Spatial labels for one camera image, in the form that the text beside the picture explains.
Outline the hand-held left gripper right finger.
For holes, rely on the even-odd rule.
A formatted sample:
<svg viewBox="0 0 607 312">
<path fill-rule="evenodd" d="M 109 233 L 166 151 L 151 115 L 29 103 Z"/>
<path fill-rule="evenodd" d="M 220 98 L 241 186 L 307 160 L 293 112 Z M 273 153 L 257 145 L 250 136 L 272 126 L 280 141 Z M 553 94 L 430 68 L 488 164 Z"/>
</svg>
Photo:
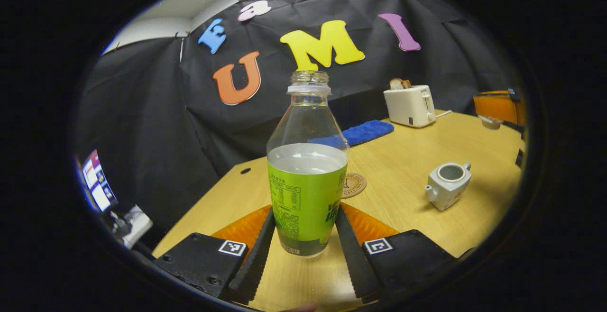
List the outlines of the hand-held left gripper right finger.
<svg viewBox="0 0 607 312">
<path fill-rule="evenodd" d="M 422 232 L 399 232 L 344 202 L 336 226 L 355 295 L 363 303 L 409 297 L 458 263 Z"/>
</svg>

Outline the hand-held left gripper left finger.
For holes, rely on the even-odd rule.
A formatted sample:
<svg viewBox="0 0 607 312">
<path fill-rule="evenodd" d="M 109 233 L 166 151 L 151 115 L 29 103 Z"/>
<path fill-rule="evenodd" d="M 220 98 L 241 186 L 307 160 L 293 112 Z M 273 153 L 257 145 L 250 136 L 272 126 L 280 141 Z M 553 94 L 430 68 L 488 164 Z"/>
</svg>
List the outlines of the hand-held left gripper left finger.
<svg viewBox="0 0 607 312">
<path fill-rule="evenodd" d="M 255 298 L 274 231 L 267 205 L 211 236 L 189 234 L 154 264 L 206 294 L 247 305 Z"/>
</svg>

